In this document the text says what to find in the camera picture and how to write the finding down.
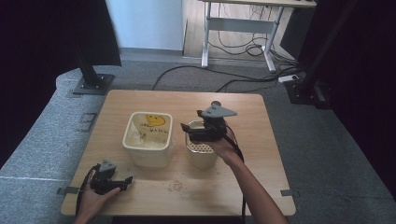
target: standing desk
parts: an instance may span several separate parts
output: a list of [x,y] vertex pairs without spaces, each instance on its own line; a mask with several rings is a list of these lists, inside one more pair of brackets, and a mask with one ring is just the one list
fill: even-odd
[[[230,32],[246,32],[255,34],[268,34],[268,40],[265,46],[262,46],[262,52],[267,62],[268,69],[271,73],[276,71],[274,62],[272,60],[270,49],[274,42],[277,27],[282,17],[284,7],[315,7],[315,1],[306,0],[200,0],[207,2],[206,23],[205,23],[205,40],[202,51],[202,67],[208,66],[208,38],[209,31],[230,31]],[[230,18],[214,18],[211,17],[211,4],[212,3],[228,3],[228,4],[241,4],[241,5],[258,5],[258,6],[271,6],[279,7],[276,19],[274,21],[255,21],[255,20],[240,20]]]
[[[197,117],[196,110],[207,109],[211,102],[238,113],[227,117],[241,147],[246,165],[274,198],[285,216],[295,213],[282,160],[276,146],[270,120],[262,97],[258,94],[176,92],[176,91],[110,91],[92,130],[89,142],[71,182],[79,187],[84,176],[103,159],[118,167],[113,180],[130,175],[134,182],[107,203],[102,215],[108,216],[226,216],[241,215],[242,193],[236,179],[222,159],[214,167],[201,170],[187,160],[185,134],[180,123]],[[135,166],[123,148],[122,138],[134,112],[161,112],[172,115],[172,159],[166,168]],[[62,205],[64,215],[73,216],[76,194],[67,194]]]

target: wood grain surface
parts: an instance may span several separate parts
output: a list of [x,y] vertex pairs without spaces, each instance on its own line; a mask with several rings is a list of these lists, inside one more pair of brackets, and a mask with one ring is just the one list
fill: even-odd
[[[239,216],[242,193],[231,169],[222,159],[214,167],[200,170],[187,160],[185,134],[180,123],[200,119],[196,110],[207,109],[212,101],[237,112],[226,121],[233,128],[247,167],[274,198],[285,216],[295,213],[265,104],[258,94],[110,91],[92,130],[71,186],[79,187],[84,176],[103,159],[117,167],[113,180],[133,175],[134,182],[103,209],[110,216]],[[129,117],[136,111],[172,115],[172,159],[166,168],[137,167],[122,146]],[[67,194],[64,215],[74,215],[77,195]]]

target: perforated cup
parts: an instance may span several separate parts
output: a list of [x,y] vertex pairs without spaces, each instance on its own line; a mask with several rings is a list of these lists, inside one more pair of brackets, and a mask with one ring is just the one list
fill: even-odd
[[[194,120],[189,123],[191,128],[203,128],[202,121]],[[218,155],[210,146],[206,144],[194,144],[190,141],[189,135],[186,133],[186,146],[188,151],[189,162],[200,169],[207,169],[215,165]]]

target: gray carpet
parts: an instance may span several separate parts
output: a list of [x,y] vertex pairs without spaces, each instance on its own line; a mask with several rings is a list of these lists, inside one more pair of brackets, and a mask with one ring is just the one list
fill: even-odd
[[[158,61],[124,60],[122,67],[95,69],[116,76],[111,89],[151,90],[164,71],[187,64]],[[271,76],[261,65],[246,64],[217,63],[210,69],[255,78]],[[105,96],[70,94],[80,77],[78,70],[58,77],[49,104],[1,169],[0,223],[73,222],[60,213],[64,197],[56,191],[69,185],[88,142],[91,121],[105,100]],[[216,91],[234,78],[180,68],[164,75],[155,90]],[[292,105],[285,88],[275,82],[238,82],[227,88],[250,90],[264,98],[295,194],[297,213],[289,217],[290,223],[394,223],[396,202],[331,110]],[[111,217],[98,217],[93,223],[111,223]]]

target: wall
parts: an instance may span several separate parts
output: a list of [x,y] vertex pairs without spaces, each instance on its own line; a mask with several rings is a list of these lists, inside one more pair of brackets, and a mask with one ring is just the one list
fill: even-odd
[[182,0],[106,0],[120,48],[183,49]]

